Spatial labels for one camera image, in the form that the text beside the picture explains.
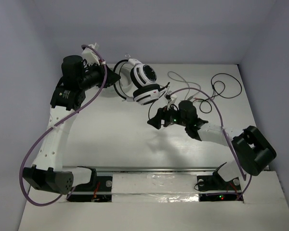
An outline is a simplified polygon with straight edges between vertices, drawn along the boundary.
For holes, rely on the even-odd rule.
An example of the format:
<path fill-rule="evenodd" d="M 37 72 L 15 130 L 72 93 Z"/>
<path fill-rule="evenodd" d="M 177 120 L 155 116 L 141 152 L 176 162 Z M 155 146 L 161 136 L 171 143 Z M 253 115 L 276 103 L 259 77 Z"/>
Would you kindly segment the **black white headphones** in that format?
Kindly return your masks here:
<path fill-rule="evenodd" d="M 169 83 L 165 86 L 157 84 L 157 75 L 154 69 L 137 59 L 130 57 L 128 59 L 120 60 L 115 64 L 113 72 L 119 74 L 120 69 L 126 63 L 132 65 L 130 78 L 137 90 L 133 92 L 132 96 L 125 95 L 123 91 L 119 90 L 120 82 L 116 82 L 114 84 L 114 90 L 123 100 L 127 102 L 136 102 L 140 105 L 148 105 L 156 102 L 168 91 Z"/>

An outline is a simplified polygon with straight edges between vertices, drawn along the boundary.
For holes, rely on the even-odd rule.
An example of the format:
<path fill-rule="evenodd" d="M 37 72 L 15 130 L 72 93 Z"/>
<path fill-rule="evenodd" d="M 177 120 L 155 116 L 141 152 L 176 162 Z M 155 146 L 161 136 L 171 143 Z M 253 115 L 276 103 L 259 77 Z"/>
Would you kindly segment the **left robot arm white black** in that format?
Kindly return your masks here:
<path fill-rule="evenodd" d="M 62 77 L 51 98 L 46 132 L 32 145 L 31 150 L 39 143 L 42 144 L 41 148 L 32 166 L 26 167 L 26 160 L 23 160 L 20 184 L 26 181 L 36 190 L 66 195 L 77 185 L 87 190 L 97 186 L 97 177 L 92 169 L 64 169 L 63 155 L 77 113 L 91 104 L 103 88 L 117 83 L 120 76 L 103 60 L 94 63 L 79 55 L 65 57 L 61 70 Z"/>

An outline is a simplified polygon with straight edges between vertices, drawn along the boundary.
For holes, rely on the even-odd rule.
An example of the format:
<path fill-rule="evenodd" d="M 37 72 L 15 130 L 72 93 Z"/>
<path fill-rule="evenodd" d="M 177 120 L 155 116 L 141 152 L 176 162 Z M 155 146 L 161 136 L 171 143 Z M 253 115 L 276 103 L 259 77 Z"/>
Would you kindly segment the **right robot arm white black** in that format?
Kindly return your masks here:
<path fill-rule="evenodd" d="M 257 127 L 235 130 L 215 125 L 201 119 L 190 101 L 159 108 L 147 123 L 156 129 L 179 125 L 194 140 L 230 148 L 234 160 L 218 166 L 212 175 L 199 178 L 201 191 L 225 190 L 240 175 L 258 176 L 276 158 L 275 149 Z"/>

